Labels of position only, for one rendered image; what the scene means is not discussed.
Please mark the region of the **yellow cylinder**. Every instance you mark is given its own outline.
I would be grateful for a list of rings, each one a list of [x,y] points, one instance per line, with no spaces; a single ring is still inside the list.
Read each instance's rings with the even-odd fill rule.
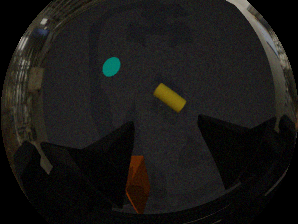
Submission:
[[[158,97],[158,99],[161,101],[164,101],[165,104],[168,104],[169,107],[173,108],[176,112],[180,112],[180,109],[186,104],[185,99],[182,99],[181,96],[178,96],[173,89],[166,87],[164,83],[158,85],[153,95]]]

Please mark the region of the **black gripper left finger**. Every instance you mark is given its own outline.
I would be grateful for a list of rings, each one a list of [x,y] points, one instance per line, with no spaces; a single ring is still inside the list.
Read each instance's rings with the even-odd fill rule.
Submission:
[[[128,121],[84,149],[45,141],[40,143],[40,147],[52,167],[55,165],[61,171],[80,177],[94,192],[110,202],[112,208],[122,209],[133,155],[134,132],[134,121]]]

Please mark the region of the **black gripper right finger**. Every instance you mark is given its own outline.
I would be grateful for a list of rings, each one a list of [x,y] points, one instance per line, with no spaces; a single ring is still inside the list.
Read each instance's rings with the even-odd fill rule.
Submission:
[[[216,117],[198,116],[198,128],[220,171],[225,190],[241,183],[239,177],[249,167],[265,136],[273,131],[275,121],[277,117],[273,116],[273,119],[249,129]]]

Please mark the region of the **cyan circle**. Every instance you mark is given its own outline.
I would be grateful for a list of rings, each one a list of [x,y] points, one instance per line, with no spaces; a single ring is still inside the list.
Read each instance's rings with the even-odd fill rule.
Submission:
[[[104,67],[102,67],[102,72],[104,72],[105,76],[112,77],[116,75],[118,69],[120,69],[121,61],[117,59],[117,57],[109,57],[108,60],[105,61]]]

